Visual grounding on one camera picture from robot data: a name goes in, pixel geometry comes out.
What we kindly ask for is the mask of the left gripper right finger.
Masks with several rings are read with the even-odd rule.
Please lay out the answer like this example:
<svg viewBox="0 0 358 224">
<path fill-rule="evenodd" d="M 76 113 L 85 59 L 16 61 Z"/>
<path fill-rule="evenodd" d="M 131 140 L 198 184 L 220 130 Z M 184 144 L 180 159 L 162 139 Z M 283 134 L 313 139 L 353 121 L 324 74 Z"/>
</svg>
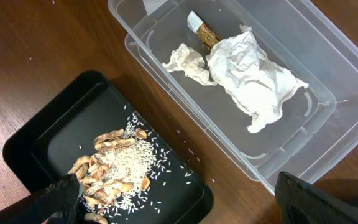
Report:
<svg viewBox="0 0 358 224">
<path fill-rule="evenodd" d="M 358 223 L 358 180 L 339 182 L 342 195 L 331 195 L 288 172 L 280 172 L 275 198 L 282 222 Z"/>
</svg>

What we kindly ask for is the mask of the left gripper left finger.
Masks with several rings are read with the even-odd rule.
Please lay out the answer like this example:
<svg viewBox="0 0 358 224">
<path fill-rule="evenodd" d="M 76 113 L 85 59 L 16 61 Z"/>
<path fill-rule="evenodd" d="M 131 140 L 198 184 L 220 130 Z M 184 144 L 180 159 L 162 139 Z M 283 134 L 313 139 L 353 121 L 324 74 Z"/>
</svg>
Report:
<svg viewBox="0 0 358 224">
<path fill-rule="evenodd" d="M 80 183 L 75 174 L 0 211 L 0 224 L 76 223 Z"/>
</svg>

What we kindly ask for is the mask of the peanut shells and rice waste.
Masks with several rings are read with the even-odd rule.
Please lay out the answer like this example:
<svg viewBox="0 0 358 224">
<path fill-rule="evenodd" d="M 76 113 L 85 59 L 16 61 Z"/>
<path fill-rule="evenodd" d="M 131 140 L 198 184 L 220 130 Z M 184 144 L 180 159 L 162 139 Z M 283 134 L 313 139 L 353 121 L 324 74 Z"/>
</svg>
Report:
<svg viewBox="0 0 358 224">
<path fill-rule="evenodd" d="M 125 128 L 96 137 L 94 148 L 69 170 L 83 189 L 85 223 L 167 223 L 203 194 L 192 171 L 137 113 Z"/>
</svg>

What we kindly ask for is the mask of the white paper napkin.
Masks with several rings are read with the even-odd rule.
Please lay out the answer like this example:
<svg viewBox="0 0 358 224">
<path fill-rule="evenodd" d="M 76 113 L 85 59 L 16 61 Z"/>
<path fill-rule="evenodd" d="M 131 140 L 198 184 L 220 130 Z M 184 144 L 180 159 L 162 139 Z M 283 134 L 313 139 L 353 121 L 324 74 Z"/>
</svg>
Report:
<svg viewBox="0 0 358 224">
<path fill-rule="evenodd" d="M 278 121 L 283 103 L 309 84 L 269 60 L 252 28 L 219 41 L 206 56 L 211 78 L 231 96 L 237 107 L 252 117 L 248 132 L 257 133 Z"/>
</svg>

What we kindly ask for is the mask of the small white tissue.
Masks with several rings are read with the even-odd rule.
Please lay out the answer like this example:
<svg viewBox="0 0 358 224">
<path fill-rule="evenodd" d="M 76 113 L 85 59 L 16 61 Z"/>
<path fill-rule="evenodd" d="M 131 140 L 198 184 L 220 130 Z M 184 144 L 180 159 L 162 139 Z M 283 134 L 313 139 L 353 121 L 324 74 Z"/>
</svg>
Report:
<svg viewBox="0 0 358 224">
<path fill-rule="evenodd" d="M 200 53 L 192 47 L 181 43 L 176 50 L 173 50 L 168 63 L 162 66 L 168 72 L 183 71 L 186 77 L 193 79 L 203 86 L 216 86 L 215 81 L 209 79 L 210 72 L 204 69 L 205 61 Z"/>
</svg>

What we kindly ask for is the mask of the gold snack wrapper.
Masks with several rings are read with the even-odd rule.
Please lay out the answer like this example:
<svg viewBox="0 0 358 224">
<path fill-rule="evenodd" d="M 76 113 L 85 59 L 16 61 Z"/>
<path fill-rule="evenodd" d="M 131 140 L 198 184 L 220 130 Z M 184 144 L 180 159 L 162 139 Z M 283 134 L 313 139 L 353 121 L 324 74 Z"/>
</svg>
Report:
<svg viewBox="0 0 358 224">
<path fill-rule="evenodd" d="M 195 33 L 211 50 L 219 41 L 220 38 L 216 35 L 215 31 L 200 18 L 195 11 L 191 11 L 187 17 L 187 25 L 190 30 Z"/>
</svg>

